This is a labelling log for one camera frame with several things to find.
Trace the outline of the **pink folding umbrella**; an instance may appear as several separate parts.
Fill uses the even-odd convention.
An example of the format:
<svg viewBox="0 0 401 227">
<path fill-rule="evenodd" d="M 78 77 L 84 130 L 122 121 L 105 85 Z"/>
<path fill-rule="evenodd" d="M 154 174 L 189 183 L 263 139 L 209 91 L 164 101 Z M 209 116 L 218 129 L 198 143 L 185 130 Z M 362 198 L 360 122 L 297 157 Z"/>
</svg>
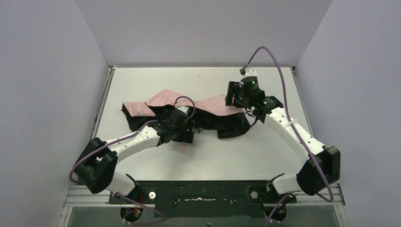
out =
<svg viewBox="0 0 401 227">
<path fill-rule="evenodd" d="M 225 105 L 225 95 L 192 102 L 177 92 L 164 89 L 145 102 L 124 102 L 122 112 L 130 130 L 136 131 L 148 121 L 170 119 L 174 108 L 179 106 L 190 108 L 189 121 L 195 121 L 194 130 L 215 130 L 218 139 L 242 136 L 252 127 L 242 109 Z M 176 130 L 172 139 L 182 130 Z"/>
</svg>

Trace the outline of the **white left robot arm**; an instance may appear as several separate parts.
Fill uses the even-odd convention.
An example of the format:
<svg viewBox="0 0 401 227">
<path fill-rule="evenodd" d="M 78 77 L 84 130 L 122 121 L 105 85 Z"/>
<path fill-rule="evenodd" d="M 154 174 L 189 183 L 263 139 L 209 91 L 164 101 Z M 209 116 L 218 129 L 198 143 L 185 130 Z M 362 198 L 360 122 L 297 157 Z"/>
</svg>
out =
<svg viewBox="0 0 401 227">
<path fill-rule="evenodd" d="M 108 190 L 129 195 L 136 185 L 126 174 L 116 171 L 118 163 L 140 151 L 178 139 L 187 131 L 192 117 L 190 110 L 188 106 L 177 107 L 165 119 L 150 120 L 137 131 L 117 139 L 90 140 L 70 174 L 76 174 L 79 183 L 93 194 Z"/>
</svg>

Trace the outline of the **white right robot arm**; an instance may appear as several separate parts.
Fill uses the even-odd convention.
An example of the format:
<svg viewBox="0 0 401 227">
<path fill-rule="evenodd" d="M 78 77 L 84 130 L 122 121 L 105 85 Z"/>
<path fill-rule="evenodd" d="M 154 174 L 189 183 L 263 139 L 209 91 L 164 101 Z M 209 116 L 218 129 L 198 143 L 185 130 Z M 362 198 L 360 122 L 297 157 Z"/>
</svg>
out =
<svg viewBox="0 0 401 227">
<path fill-rule="evenodd" d="M 287 117 L 284 105 L 274 96 L 266 96 L 256 76 L 239 82 L 230 81 L 225 98 L 227 106 L 245 108 L 273 129 L 294 151 L 302 168 L 272 181 L 279 194 L 304 192 L 315 195 L 340 178 L 340 151 L 328 147 L 310 135 L 296 119 Z"/>
</svg>

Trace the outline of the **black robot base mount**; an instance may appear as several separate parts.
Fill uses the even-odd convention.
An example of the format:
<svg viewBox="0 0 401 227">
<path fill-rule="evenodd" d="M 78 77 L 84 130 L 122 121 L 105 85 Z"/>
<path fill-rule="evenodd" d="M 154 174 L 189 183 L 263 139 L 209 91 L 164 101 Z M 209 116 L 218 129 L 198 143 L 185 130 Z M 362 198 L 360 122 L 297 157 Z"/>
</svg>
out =
<svg viewBox="0 0 401 227">
<path fill-rule="evenodd" d="M 282 221 L 287 206 L 297 203 L 293 193 L 279 194 L 272 180 L 135 181 L 125 175 L 122 189 L 109 186 L 109 202 L 121 205 L 120 216 L 129 224 L 173 218 L 230 218 L 271 216 Z"/>
</svg>

